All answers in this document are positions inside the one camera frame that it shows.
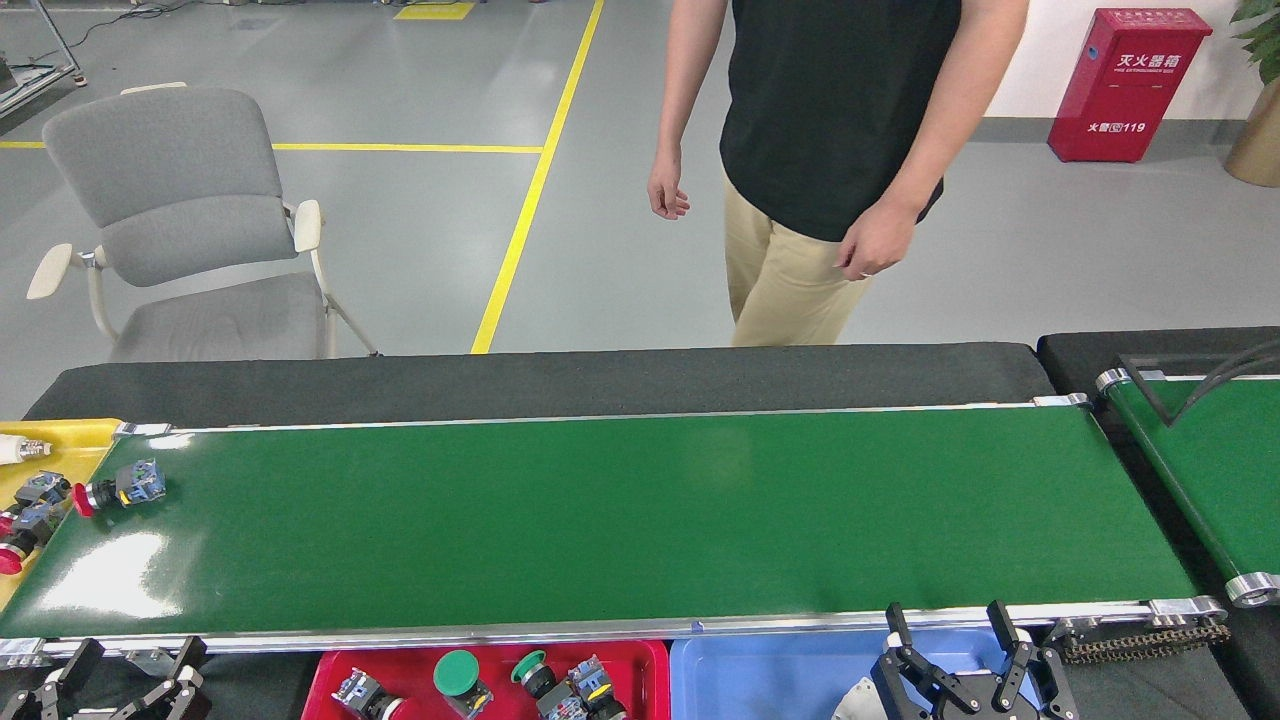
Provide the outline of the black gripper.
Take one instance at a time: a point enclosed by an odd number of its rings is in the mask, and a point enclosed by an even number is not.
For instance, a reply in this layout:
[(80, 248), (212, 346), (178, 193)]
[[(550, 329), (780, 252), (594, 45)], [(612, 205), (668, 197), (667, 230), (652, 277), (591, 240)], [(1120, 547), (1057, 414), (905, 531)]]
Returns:
[(884, 611), (888, 644), (872, 669), (872, 680), (887, 719), (1014, 719), (1021, 687), (1030, 678), (1039, 703), (1039, 719), (1078, 719), (1079, 708), (1069, 687), (1060, 653), (1038, 646), (1020, 632), (1006, 605), (988, 605), (988, 619), (1005, 652), (995, 685), (961, 685), (956, 676), (914, 648), (904, 610), (890, 603)]

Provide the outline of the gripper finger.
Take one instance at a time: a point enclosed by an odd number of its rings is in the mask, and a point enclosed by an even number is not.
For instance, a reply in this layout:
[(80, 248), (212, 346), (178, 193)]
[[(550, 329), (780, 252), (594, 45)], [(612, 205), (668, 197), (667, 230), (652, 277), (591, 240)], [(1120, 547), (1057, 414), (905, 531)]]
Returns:
[(64, 667), (31, 691), (18, 691), (3, 706), (1, 719), (67, 719), (76, 714), (81, 692), (102, 660), (99, 641), (82, 641)]
[(157, 684), (118, 708), (97, 708), (96, 719), (206, 719), (212, 701), (204, 693), (200, 669), (207, 659), (200, 637), (187, 637), (177, 651), (129, 650), (124, 657)]

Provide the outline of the person's left hand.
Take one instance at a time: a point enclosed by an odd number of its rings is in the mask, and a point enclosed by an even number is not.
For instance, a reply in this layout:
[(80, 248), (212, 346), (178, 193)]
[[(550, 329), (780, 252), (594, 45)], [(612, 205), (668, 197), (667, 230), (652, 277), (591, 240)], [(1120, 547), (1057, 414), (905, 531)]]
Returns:
[(870, 279), (905, 259), (920, 209), (884, 197), (870, 205), (849, 228), (835, 259), (847, 281)]

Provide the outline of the person's right hand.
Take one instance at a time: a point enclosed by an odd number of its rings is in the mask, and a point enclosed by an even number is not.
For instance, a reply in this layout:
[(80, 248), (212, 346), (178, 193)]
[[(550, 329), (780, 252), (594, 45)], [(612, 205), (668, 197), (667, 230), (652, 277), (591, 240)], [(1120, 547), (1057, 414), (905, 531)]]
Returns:
[(662, 219), (677, 220), (687, 214), (691, 205), (681, 190), (682, 158), (680, 149), (658, 149), (646, 183), (652, 211)]

